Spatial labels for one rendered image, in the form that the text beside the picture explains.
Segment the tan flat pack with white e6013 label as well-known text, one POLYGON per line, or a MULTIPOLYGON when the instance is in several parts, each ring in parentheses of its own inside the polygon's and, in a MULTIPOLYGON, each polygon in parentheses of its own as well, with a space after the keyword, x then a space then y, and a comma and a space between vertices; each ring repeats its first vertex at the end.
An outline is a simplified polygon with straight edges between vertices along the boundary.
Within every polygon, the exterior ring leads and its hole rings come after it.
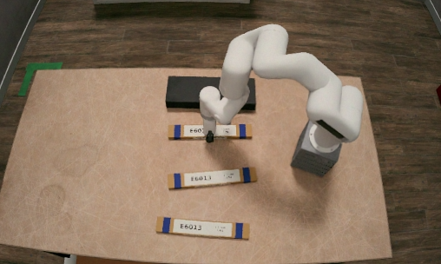
POLYGON ((194 236, 249 239, 250 223, 200 221, 157 216, 155 232, 194 236))

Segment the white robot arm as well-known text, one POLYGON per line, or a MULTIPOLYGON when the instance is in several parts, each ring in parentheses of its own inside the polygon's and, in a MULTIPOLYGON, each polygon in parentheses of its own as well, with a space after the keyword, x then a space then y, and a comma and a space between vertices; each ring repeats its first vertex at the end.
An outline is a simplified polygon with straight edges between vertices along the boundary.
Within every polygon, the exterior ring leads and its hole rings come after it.
POLYGON ((353 86, 342 89, 339 78, 311 54, 286 55, 287 44, 288 34, 277 24, 236 37, 223 63, 220 92, 214 87, 200 92, 202 118, 231 125, 249 96, 247 82, 253 68, 260 78, 292 79, 308 89, 306 114, 314 124, 309 140, 316 150, 331 153, 342 142, 357 140, 363 113, 361 92, 353 86), (225 97, 221 99, 220 93, 225 97))

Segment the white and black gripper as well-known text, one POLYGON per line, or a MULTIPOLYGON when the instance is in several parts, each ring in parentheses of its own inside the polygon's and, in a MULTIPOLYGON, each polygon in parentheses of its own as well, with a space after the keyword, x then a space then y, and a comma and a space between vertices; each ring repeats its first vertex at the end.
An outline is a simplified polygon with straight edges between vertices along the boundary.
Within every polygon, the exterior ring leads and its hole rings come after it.
POLYGON ((203 134, 207 135, 207 142, 214 142, 215 127, 215 119, 208 121, 203 118, 203 134))

